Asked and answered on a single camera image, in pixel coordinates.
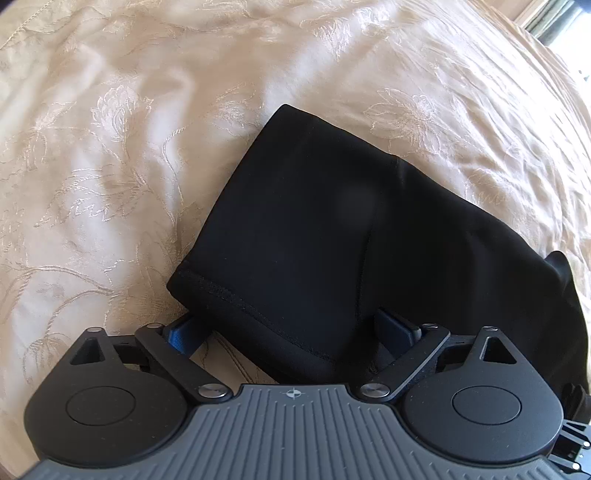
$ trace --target silver bolt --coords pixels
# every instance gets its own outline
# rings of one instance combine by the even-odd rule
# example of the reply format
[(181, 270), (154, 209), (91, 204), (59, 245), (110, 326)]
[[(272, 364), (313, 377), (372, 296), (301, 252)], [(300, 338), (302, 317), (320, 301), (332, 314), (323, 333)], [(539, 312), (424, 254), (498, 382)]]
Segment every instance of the silver bolt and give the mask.
[(204, 398), (222, 398), (230, 393), (230, 389), (221, 383), (207, 383), (197, 390)]
[(366, 383), (359, 389), (362, 395), (369, 398), (384, 398), (390, 393), (390, 389), (381, 383)]

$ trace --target ribbed surface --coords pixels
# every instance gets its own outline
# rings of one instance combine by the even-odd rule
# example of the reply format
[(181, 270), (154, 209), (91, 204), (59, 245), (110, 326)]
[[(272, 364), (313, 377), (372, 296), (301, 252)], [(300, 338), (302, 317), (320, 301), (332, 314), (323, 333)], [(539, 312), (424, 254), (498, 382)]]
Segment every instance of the ribbed surface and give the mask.
[(26, 480), (554, 480), (536, 459), (479, 469), (442, 459), (410, 438), (389, 407), (352, 398), (342, 385), (246, 385), (203, 406), (175, 442), (132, 465), (81, 470), (45, 461)]

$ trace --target curtain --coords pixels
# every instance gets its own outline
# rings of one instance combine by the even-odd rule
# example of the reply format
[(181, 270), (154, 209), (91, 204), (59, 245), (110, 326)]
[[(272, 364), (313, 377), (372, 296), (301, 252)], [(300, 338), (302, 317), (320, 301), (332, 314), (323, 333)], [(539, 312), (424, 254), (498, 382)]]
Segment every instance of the curtain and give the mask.
[(550, 45), (572, 25), (585, 6), (591, 7), (591, 0), (549, 0), (525, 29), (544, 45)]

